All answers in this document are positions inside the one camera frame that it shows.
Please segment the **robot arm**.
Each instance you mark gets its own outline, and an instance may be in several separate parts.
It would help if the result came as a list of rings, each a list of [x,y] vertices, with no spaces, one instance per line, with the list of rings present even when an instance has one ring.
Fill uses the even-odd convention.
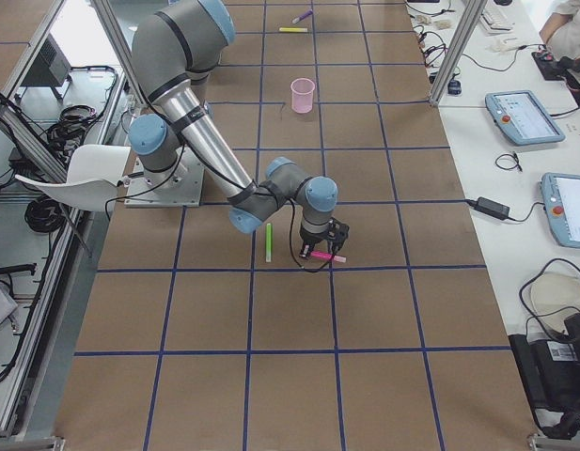
[[[235,39],[233,21],[220,1],[179,1],[147,17],[133,36],[132,63],[149,104],[165,125],[186,143],[227,197],[229,219],[245,234],[254,232],[287,202],[302,208],[302,257],[321,241],[336,254],[349,226],[333,216],[337,185],[312,177],[293,161],[279,157],[255,182],[217,130],[205,107],[204,85],[222,50]]]

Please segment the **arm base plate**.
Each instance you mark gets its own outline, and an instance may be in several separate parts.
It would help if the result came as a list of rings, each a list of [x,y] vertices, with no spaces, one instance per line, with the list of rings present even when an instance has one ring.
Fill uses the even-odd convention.
[[[200,205],[204,166],[191,149],[177,149],[178,160],[161,173],[144,168],[139,156],[135,158],[134,172],[142,175],[132,178],[124,205],[127,208],[176,208]]]

